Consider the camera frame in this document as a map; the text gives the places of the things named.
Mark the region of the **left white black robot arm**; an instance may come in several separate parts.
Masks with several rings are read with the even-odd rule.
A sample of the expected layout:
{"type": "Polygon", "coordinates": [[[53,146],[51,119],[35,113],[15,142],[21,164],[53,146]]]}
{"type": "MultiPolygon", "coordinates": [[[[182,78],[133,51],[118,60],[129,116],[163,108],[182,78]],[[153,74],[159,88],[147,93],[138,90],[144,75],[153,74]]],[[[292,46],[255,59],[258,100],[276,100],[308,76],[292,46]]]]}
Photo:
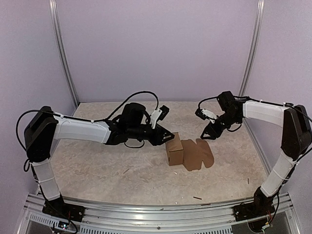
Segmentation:
{"type": "Polygon", "coordinates": [[[84,141],[108,146],[125,144],[134,139],[160,146],[174,139],[175,135],[159,125],[169,112],[165,105],[148,113],[142,104],[131,102],[118,106],[122,109],[116,117],[92,120],[66,116],[43,106],[33,110],[35,116],[24,130],[23,145],[29,169],[45,200],[44,214],[59,217],[68,222],[81,222],[85,208],[64,201],[51,165],[51,148],[55,141],[84,141]]]}

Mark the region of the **brown cardboard box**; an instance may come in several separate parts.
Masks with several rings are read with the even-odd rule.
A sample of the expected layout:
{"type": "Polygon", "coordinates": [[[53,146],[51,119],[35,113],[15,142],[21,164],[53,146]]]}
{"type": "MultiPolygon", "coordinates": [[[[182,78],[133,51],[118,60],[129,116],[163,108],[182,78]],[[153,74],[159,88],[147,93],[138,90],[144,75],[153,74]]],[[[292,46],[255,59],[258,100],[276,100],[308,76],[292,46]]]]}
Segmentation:
{"type": "Polygon", "coordinates": [[[212,150],[205,140],[173,139],[165,145],[169,166],[183,165],[190,172],[200,170],[202,164],[205,168],[210,168],[215,162],[212,150]]]}

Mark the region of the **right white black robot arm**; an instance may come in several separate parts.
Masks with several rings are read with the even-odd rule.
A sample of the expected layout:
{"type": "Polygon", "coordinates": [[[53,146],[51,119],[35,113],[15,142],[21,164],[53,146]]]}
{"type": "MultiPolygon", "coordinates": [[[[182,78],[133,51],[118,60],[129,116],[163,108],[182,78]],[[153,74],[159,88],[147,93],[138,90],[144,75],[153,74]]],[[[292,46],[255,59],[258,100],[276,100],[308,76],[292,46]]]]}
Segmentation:
{"type": "Polygon", "coordinates": [[[277,130],[273,145],[277,155],[275,163],[264,182],[256,189],[251,202],[234,206],[236,221],[276,215],[278,206],[273,200],[279,197],[283,186],[291,178],[299,162],[312,150],[312,119],[303,105],[289,102],[274,103],[250,96],[235,96],[224,91],[215,99],[221,114],[215,114],[198,103],[195,114],[208,124],[201,133],[201,139],[216,140],[224,131],[235,132],[233,125],[244,121],[259,121],[277,130]]]}

